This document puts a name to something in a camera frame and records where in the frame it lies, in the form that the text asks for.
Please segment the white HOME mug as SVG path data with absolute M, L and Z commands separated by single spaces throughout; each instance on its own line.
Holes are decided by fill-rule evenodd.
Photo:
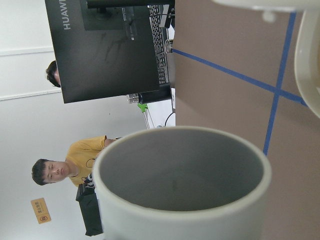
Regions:
M 265 154 L 228 132 L 162 127 L 125 136 L 93 167 L 106 240 L 258 240 L 272 179 Z

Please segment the person in orange shirt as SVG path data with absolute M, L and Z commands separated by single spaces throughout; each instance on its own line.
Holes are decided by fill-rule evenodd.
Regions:
M 75 186 L 81 185 L 91 174 L 101 151 L 116 140 L 118 138 L 102 135 L 76 141 L 69 147 L 63 161 L 38 159 L 31 169 L 32 179 L 40 186 L 65 179 L 70 179 Z

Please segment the black Huawei monitor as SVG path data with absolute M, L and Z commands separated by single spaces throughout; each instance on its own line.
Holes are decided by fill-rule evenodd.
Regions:
M 64 103 L 170 90 L 160 85 L 148 6 L 173 0 L 47 0 L 46 13 Z

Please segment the brown gridded table mat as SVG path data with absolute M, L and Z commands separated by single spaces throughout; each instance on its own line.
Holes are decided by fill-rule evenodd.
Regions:
M 272 165 L 264 240 L 320 237 L 320 120 L 294 75 L 301 13 L 175 3 L 176 124 L 241 136 Z

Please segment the black keyboard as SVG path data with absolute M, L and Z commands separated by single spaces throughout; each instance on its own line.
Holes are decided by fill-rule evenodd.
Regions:
M 150 26 L 153 37 L 154 51 L 156 57 L 157 71 L 159 84 L 169 83 L 169 70 L 167 55 L 165 52 L 165 41 L 168 39 L 168 31 L 160 27 L 162 20 L 163 6 L 162 5 L 148 5 L 150 13 Z

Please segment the person behind monitor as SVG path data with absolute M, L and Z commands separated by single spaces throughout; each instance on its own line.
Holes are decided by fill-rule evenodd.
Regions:
M 61 88 L 60 75 L 57 67 L 57 62 L 52 61 L 45 70 L 47 80 L 57 88 Z

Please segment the cream lidded bin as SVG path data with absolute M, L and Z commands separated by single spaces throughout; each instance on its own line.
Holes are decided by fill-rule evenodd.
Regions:
M 311 111 L 320 116 L 320 2 L 318 0 L 216 0 L 217 4 L 273 12 L 303 12 L 294 54 L 297 88 Z

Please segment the orange wall sign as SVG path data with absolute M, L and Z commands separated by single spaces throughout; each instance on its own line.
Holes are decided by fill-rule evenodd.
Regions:
M 31 200 L 30 203 L 39 224 L 47 223 L 52 220 L 47 208 L 46 201 L 43 197 Z

